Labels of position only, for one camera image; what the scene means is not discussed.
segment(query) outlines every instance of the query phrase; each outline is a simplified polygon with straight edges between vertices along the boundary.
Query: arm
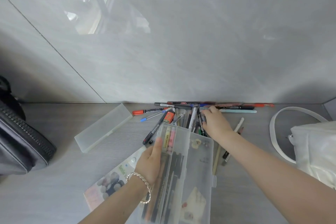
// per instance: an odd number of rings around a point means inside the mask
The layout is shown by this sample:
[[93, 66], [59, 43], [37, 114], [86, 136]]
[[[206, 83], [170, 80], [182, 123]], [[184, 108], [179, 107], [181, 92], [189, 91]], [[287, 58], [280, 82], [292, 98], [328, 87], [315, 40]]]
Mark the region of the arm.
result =
[[[135, 172], [141, 174], [149, 185], [154, 184], [159, 174], [161, 147], [162, 140], [157, 138], [154, 146], [142, 153], [135, 167]], [[145, 183], [139, 177], [132, 176], [78, 224], [124, 224], [147, 192]]]
[[336, 191], [233, 132], [215, 107], [203, 113], [206, 132], [245, 168], [288, 222], [335, 223]]

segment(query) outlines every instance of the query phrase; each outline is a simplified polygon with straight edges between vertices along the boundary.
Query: left hand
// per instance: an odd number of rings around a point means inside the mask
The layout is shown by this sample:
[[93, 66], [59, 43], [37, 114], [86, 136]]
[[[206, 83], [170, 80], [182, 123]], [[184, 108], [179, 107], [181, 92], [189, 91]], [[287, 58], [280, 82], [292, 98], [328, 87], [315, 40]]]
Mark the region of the left hand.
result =
[[142, 175], [150, 186], [155, 183], [159, 175], [161, 148], [162, 139], [157, 138], [154, 146], [150, 146], [141, 154], [135, 167], [135, 172]]

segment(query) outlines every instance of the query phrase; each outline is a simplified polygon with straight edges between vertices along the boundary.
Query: hand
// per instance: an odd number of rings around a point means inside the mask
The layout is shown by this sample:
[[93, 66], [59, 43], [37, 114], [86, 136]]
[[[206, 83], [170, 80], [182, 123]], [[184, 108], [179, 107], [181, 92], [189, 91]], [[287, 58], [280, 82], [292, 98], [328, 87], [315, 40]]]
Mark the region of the hand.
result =
[[207, 118], [207, 122], [202, 123], [203, 128], [216, 142], [221, 140], [225, 134], [233, 132], [229, 122], [216, 107], [211, 106], [202, 112]]
[[157, 138], [155, 144], [145, 150], [139, 158], [135, 172], [142, 175], [152, 186], [159, 175], [162, 139]]

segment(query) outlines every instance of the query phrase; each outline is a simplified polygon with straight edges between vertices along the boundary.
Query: black bag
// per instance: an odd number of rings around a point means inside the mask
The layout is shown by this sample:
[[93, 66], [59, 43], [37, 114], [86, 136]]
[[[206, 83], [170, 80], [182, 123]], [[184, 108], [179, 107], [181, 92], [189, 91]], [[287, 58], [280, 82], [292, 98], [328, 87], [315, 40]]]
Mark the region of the black bag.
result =
[[47, 167], [56, 152], [56, 147], [24, 119], [20, 104], [0, 89], [1, 175], [26, 174]]

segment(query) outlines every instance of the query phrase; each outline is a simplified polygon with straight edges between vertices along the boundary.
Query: red marker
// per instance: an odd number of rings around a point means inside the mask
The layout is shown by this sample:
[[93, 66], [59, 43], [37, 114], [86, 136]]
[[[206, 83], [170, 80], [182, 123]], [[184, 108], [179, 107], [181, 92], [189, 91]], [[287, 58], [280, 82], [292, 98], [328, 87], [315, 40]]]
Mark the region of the red marker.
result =
[[139, 115], [139, 114], [144, 114], [146, 112], [159, 112], [168, 109], [169, 107], [164, 107], [164, 108], [155, 108], [155, 109], [147, 109], [147, 110], [137, 110], [133, 111], [133, 115]]

